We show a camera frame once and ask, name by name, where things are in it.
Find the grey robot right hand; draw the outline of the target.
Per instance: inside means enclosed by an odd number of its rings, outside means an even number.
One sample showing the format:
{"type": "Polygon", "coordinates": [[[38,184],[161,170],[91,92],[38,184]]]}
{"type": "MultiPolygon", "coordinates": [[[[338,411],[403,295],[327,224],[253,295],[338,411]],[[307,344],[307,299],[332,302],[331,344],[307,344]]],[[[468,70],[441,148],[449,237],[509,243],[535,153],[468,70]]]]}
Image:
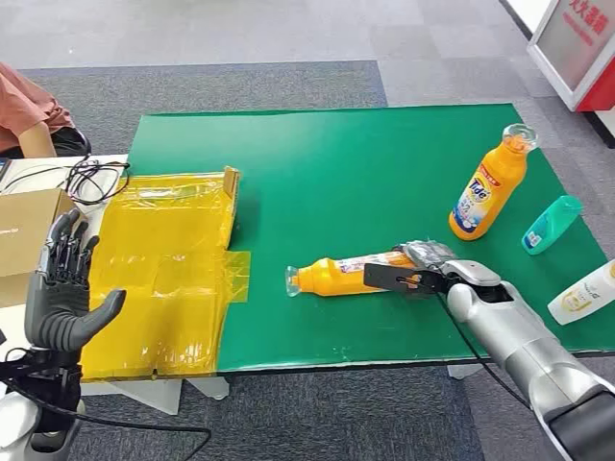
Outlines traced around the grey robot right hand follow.
{"type": "Polygon", "coordinates": [[[403,285],[406,293],[414,296],[434,296],[445,294],[447,290],[447,278],[432,271],[412,271],[396,276],[395,281],[403,285]]]}

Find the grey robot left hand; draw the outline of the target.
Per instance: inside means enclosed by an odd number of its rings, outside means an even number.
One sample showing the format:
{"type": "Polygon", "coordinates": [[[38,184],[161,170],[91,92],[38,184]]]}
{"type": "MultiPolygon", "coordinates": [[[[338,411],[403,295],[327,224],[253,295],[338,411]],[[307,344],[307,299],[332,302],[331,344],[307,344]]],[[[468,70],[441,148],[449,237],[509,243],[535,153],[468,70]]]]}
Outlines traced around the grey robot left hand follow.
{"type": "Polygon", "coordinates": [[[30,276],[25,333],[32,346],[55,352],[79,352],[121,312],[125,289],[110,291],[91,310],[89,275],[100,239],[85,240],[86,219],[73,207],[49,228],[30,276]]]}

